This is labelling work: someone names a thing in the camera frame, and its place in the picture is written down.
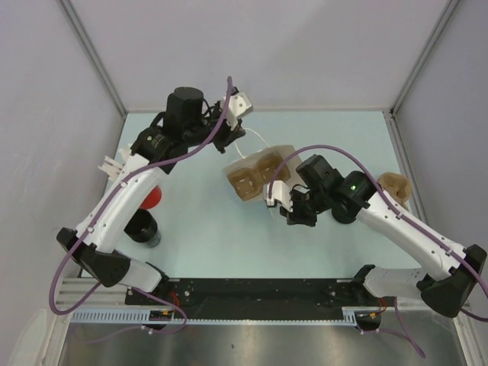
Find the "light blue paper bag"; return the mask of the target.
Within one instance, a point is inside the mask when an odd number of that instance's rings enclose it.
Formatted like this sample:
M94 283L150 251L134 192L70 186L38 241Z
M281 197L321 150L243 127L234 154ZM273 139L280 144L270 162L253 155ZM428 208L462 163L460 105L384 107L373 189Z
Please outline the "light blue paper bag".
M276 168L296 149L293 145L270 146L255 130L246 128L245 131L255 134L265 148L246 156L234 142L240 158L225 167L223 173L242 202L266 201L268 184Z

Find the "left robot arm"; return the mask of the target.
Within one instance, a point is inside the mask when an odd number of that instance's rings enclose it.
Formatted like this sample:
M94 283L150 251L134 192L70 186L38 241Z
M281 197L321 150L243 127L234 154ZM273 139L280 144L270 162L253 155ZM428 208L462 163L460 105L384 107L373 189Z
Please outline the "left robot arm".
M149 193L190 153L214 144L225 148L244 136L242 118L253 109L249 97L231 86L209 105L201 90L176 88L132 146L127 161L94 210L74 229L62 228L57 242L103 286L122 284L142 290L151 304L163 303L169 287L163 273L116 250L119 238Z

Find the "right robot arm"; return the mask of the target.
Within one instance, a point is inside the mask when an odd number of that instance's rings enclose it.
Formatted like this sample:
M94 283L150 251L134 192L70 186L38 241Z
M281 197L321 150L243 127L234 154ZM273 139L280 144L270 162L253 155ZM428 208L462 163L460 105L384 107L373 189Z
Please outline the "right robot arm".
M454 318L481 282L487 253L478 245L465 247L437 233L398 204L365 172L342 176L322 156L298 165L302 184L290 187L273 180L265 189L269 207L279 206L289 225L316 225L330 211L339 223L359 220L387 237L419 264L414 269L365 265L354 277L352 298L361 306L379 297L422 300L442 316Z

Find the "red straw cup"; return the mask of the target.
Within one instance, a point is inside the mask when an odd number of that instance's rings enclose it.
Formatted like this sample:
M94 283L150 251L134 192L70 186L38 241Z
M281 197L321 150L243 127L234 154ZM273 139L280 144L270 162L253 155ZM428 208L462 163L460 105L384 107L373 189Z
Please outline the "red straw cup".
M140 209L150 210L156 207L162 200L162 191L159 186L155 186L154 189L146 196L140 205Z

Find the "brown cardboard cup carrier stack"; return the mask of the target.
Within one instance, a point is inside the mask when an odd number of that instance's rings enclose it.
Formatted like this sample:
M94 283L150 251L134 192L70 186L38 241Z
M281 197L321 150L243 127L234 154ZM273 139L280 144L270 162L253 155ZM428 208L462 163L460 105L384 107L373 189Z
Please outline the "brown cardboard cup carrier stack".
M412 185L406 176L385 172L377 182L401 207L407 210L406 204L412 195Z

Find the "black cup left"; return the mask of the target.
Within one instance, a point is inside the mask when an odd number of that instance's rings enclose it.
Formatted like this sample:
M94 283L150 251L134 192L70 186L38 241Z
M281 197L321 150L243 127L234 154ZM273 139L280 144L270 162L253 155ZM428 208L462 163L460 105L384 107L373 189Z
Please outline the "black cup left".
M138 209L124 228L124 232L134 241L154 248L161 242L159 227L148 210Z

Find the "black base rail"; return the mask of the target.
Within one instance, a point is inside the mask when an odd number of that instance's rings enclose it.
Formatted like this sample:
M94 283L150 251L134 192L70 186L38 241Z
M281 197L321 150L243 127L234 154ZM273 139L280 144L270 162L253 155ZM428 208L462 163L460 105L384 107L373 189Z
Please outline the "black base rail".
M359 283L337 279L173 278L153 294L178 298L187 316L272 316L284 319L302 310L332 314L344 307L380 309L380 301Z

